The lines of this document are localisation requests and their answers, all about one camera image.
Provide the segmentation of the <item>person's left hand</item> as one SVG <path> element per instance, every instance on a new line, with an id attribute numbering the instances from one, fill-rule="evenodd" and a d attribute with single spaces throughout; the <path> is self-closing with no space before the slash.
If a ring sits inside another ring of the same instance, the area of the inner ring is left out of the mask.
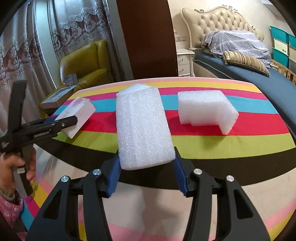
<path id="1" fill-rule="evenodd" d="M 25 165 L 25 160 L 19 154 L 8 153 L 1 155 L 1 191 L 4 195 L 12 197 L 16 190 L 16 183 L 13 178 L 13 167 Z M 29 169 L 26 175 L 32 185 L 36 180 L 36 150 L 32 148 Z"/>

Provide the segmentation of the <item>pink pyjama sleeve forearm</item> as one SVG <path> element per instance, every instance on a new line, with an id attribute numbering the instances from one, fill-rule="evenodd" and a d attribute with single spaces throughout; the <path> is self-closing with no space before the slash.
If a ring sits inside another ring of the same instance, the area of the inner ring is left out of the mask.
<path id="1" fill-rule="evenodd" d="M 25 240 L 27 231 L 20 219 L 20 213 L 23 210 L 23 199 L 15 191 L 11 196 L 6 195 L 1 190 L 1 213 L 10 226 L 11 231 L 20 239 Z"/>

